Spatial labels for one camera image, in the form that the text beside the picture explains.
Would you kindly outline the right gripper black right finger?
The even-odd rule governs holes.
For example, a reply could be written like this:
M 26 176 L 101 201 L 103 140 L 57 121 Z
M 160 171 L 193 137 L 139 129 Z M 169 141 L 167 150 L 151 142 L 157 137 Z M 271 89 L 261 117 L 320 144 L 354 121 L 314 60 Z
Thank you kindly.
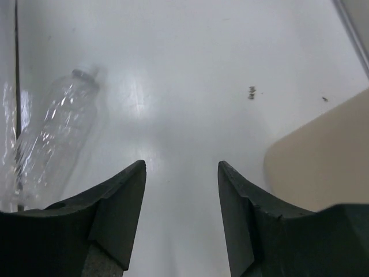
M 218 165 L 221 214 L 232 276 L 367 276 L 368 205 L 318 212 L 254 185 Z

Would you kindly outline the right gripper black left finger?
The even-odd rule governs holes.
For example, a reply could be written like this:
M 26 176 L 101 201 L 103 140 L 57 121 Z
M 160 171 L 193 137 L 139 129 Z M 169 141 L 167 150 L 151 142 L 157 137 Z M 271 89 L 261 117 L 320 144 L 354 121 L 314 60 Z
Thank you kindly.
M 146 183 L 138 160 L 46 209 L 1 213 L 2 276 L 122 276 Z

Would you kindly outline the clear bottle white cap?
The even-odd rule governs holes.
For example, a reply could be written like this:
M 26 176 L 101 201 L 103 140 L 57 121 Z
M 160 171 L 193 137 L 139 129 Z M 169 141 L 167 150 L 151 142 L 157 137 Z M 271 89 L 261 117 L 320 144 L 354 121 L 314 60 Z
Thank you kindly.
M 57 79 L 1 168 L 1 211 L 43 209 L 61 199 L 96 118 L 96 65 Z

